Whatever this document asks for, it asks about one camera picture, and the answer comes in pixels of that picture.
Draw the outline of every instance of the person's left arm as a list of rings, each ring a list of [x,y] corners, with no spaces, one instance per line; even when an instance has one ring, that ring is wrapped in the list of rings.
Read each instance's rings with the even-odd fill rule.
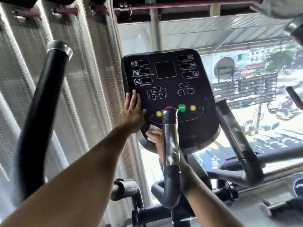
[[[143,125],[140,96],[126,94],[118,125],[89,152],[30,196],[0,227],[97,227],[127,138]]]

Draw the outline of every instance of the forearm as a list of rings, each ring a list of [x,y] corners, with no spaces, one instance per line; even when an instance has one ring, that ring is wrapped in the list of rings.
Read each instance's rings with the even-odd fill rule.
[[[83,157],[29,197],[1,227],[97,227],[110,199],[128,134],[115,128]]]
[[[199,179],[190,167],[182,173],[185,187],[182,188],[201,226],[243,227],[225,204]]]

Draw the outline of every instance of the person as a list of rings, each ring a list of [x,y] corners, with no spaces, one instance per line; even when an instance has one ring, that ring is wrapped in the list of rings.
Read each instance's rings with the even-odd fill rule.
[[[126,94],[114,129],[89,152],[40,187],[0,227],[97,227],[110,199],[115,171],[128,137],[144,124],[140,95]],[[161,155],[161,136],[157,140]],[[182,162],[182,190],[203,226],[242,226]]]

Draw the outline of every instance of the yellow button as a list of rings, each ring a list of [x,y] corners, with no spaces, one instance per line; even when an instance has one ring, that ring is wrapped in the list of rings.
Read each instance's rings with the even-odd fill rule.
[[[197,107],[196,107],[195,105],[191,105],[191,106],[189,107],[189,109],[190,109],[191,111],[195,111],[195,110],[197,110]]]
[[[156,112],[156,116],[157,116],[157,117],[161,117],[161,116],[162,116],[161,111],[157,111],[157,112]]]

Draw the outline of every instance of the control panel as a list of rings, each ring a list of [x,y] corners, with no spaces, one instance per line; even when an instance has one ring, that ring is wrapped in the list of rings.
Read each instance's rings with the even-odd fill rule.
[[[214,97],[195,50],[129,55],[121,64],[125,92],[135,89],[140,94],[147,123],[162,127],[161,110],[178,109],[181,148],[201,148],[218,132],[218,119],[207,107]]]

